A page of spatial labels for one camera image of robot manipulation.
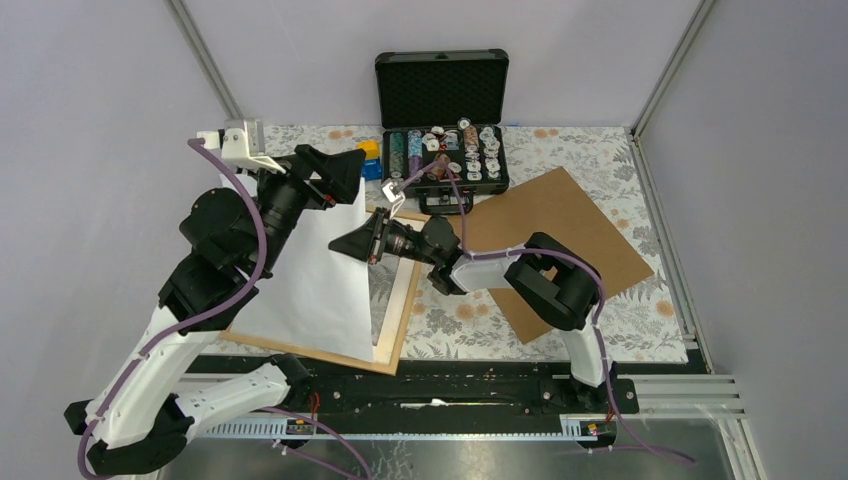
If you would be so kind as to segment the light wooden picture frame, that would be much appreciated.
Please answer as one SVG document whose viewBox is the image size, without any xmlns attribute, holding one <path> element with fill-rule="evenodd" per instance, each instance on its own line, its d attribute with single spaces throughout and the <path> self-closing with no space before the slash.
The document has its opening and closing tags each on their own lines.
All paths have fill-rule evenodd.
<svg viewBox="0 0 848 480">
<path fill-rule="evenodd" d="M 374 359 L 370 362 L 336 354 L 297 351 L 292 347 L 267 349 L 247 343 L 233 342 L 220 334 L 208 352 L 227 355 L 259 356 L 271 353 L 293 353 L 306 358 L 327 361 L 367 371 L 392 375 L 397 370 L 406 337 L 411 306 L 417 289 L 420 266 L 411 260 L 386 256 L 368 267 Z"/>
</svg>

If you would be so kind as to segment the mountain sunset photo print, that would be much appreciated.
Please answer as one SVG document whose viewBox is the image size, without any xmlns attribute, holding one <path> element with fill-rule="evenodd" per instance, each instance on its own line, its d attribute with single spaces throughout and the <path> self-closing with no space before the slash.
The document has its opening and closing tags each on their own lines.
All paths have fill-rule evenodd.
<svg viewBox="0 0 848 480">
<path fill-rule="evenodd" d="M 270 279 L 221 337 L 267 349 L 374 359 L 368 267 L 329 249 L 329 242 L 367 219 L 365 182 L 351 204 L 306 210 Z"/>
</svg>

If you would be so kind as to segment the brown frame backing board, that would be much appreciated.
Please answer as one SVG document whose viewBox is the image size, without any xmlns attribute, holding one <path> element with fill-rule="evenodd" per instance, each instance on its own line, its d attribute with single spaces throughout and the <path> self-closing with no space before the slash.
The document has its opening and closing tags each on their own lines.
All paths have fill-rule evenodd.
<svg viewBox="0 0 848 480">
<path fill-rule="evenodd" d="M 654 272 L 563 168 L 482 201 L 466 215 L 466 246 L 470 250 L 501 250 L 544 232 L 599 271 L 606 299 Z M 480 303 L 483 293 L 472 293 L 460 297 L 456 306 L 445 303 L 444 310 L 464 325 L 491 320 L 497 307 L 522 344 L 552 330 L 529 306 L 519 306 L 518 294 L 501 289 L 491 296 L 495 306 Z"/>
</svg>

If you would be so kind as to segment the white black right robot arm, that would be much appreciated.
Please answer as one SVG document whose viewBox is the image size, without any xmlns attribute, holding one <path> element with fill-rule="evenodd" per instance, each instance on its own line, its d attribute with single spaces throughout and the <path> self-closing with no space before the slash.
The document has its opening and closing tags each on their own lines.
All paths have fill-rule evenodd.
<svg viewBox="0 0 848 480">
<path fill-rule="evenodd" d="M 378 208 L 364 224 L 331 240 L 328 247 L 368 264 L 386 255 L 428 264 L 431 285 L 446 296 L 513 290 L 544 323 L 562 333 L 577 405 L 597 412 L 612 400 L 611 362 L 589 318 L 601 309 L 603 282 L 592 266 L 551 236 L 536 232 L 516 247 L 467 253 L 448 219 L 433 216 L 414 229 Z"/>
</svg>

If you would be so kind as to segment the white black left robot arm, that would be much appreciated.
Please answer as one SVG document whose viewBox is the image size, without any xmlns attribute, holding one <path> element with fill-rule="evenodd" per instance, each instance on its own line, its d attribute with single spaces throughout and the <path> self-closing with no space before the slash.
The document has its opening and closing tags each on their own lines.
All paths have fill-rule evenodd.
<svg viewBox="0 0 848 480">
<path fill-rule="evenodd" d="M 327 154 L 301 144 L 261 165 L 254 189 L 218 156 L 208 160 L 227 184 L 198 197 L 181 222 L 190 251 L 159 291 L 142 337 L 100 395 L 65 410 L 86 479 L 152 473 L 217 425 L 319 402 L 310 373 L 292 354 L 271 355 L 254 370 L 196 393 L 175 387 L 258 296 L 258 283 L 272 277 L 302 213 L 356 200 L 365 153 Z"/>
</svg>

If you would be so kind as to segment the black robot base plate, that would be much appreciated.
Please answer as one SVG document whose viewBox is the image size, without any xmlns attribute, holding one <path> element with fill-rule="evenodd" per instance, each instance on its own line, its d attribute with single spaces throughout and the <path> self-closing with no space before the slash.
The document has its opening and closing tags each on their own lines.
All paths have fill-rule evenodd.
<svg viewBox="0 0 848 480">
<path fill-rule="evenodd" d="M 608 414 L 587 406 L 567 362 L 403 360 L 393 375 L 302 363 L 319 402 L 300 393 L 291 407 L 342 434 L 555 433 L 562 415 Z"/>
</svg>

